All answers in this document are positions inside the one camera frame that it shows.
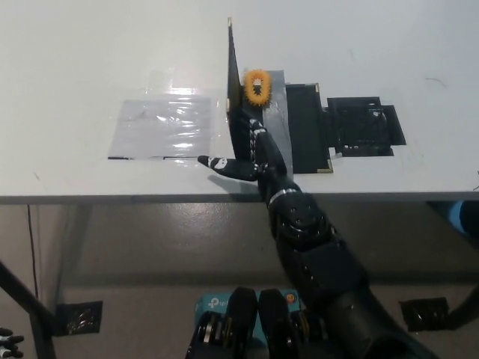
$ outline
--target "clear tape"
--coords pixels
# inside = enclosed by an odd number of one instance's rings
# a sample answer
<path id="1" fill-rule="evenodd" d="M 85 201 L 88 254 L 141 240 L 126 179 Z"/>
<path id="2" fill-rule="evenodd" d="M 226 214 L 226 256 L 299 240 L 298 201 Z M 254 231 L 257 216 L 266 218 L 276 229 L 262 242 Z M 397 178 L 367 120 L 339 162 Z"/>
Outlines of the clear tape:
<path id="1" fill-rule="evenodd" d="M 109 159 L 187 159 L 209 154 L 216 122 L 220 122 L 219 92 L 175 88 L 158 72 L 148 88 L 123 101 Z"/>

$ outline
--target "floor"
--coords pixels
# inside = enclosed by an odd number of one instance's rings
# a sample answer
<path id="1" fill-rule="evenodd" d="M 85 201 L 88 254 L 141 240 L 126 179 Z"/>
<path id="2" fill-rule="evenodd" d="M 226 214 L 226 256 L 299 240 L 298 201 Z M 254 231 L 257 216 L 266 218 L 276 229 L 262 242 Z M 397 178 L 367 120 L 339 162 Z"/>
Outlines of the floor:
<path id="1" fill-rule="evenodd" d="M 479 254 L 423 203 L 320 205 L 402 326 L 398 301 L 445 296 L 454 309 L 479 283 Z M 103 301 L 100 333 L 55 338 L 60 359 L 184 358 L 202 294 L 288 285 L 259 203 L 33 206 L 32 217 L 42 302 Z M 0 259 L 33 289 L 24 206 L 0 206 L 0 238 Z M 28 317 L 0 294 L 0 325 L 35 358 Z M 412 335 L 441 358 L 479 352 L 479 320 Z"/>

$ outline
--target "robotic arm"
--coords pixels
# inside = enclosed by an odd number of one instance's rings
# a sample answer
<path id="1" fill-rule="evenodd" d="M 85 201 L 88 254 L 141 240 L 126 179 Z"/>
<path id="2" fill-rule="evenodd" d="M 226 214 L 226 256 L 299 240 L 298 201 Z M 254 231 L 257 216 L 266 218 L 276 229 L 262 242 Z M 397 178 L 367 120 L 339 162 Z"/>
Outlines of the robotic arm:
<path id="1" fill-rule="evenodd" d="M 348 358 L 437 358 L 408 336 L 382 308 L 370 291 L 367 272 L 362 264 L 313 197 L 302 192 L 287 176 L 284 160 L 272 136 L 259 121 L 241 111 L 242 126 L 250 134 L 251 161 L 208 156 L 200 156 L 198 161 L 222 176 L 257 181 L 260 196 L 269 211 L 269 225 L 281 264 L 308 308 L 307 312 L 296 314 L 301 316 L 296 319 L 296 324 L 304 322 L 305 318 L 323 318 L 328 335 L 347 353 Z M 282 298 L 275 299 L 273 293 L 262 292 L 256 307 L 253 294 L 247 289 L 237 289 L 226 316 L 221 320 L 210 318 L 210 335 L 216 328 L 216 333 L 221 332 L 217 337 L 226 338 L 228 345 L 232 345 L 228 337 L 235 337 L 237 332 L 242 333 L 244 339 L 246 328 L 254 326 L 253 313 L 258 308 L 271 358 L 325 358 L 319 349 L 316 351 L 311 346 L 311 341 L 301 341 L 301 331 L 295 330 L 301 325 L 295 325 L 295 319 L 288 316 L 287 309 L 284 311 Z M 247 314 L 238 315 L 241 310 Z M 221 321 L 235 329 L 225 331 L 225 326 L 218 329 L 215 323 Z M 207 342 L 204 335 L 201 337 L 203 341 L 198 340 L 199 332 L 193 337 L 187 358 L 199 358 L 195 355 L 195 346 L 198 341 Z M 243 358 L 245 341 L 238 343 L 231 355 L 218 358 Z M 222 342 L 222 349 L 216 349 L 221 352 L 228 345 Z M 213 347 L 202 349 L 210 352 Z M 207 357 L 216 358 L 212 352 Z"/>

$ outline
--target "black wire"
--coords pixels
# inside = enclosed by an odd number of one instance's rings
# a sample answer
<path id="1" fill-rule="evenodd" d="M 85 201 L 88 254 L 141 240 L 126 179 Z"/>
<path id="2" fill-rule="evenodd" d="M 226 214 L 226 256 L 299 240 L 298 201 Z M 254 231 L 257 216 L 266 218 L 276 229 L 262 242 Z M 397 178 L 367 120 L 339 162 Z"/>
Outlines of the black wire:
<path id="1" fill-rule="evenodd" d="M 28 231 L 30 233 L 30 246 L 31 246 L 31 264 L 33 266 L 33 280 L 35 285 L 35 298 L 38 299 L 38 282 L 37 282 L 37 261 L 35 259 L 35 246 L 33 240 L 33 230 L 31 228 L 31 213 L 30 205 L 27 204 L 27 217 L 28 217 Z"/>

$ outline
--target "white table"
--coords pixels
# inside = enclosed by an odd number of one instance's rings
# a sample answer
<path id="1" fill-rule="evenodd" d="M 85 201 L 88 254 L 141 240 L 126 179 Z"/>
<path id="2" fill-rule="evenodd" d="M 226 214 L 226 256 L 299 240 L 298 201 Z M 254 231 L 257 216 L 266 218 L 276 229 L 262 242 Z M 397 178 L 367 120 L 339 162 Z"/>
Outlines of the white table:
<path id="1" fill-rule="evenodd" d="M 479 199 L 478 13 L 475 0 L 2 1 L 0 202 L 257 199 L 254 185 L 194 162 L 107 159 L 121 103 L 169 79 L 219 93 L 211 154 L 233 155 L 229 16 L 240 70 L 319 82 L 323 104 L 380 96 L 397 109 L 407 146 L 336 159 L 333 174 L 296 175 L 304 191 Z"/>

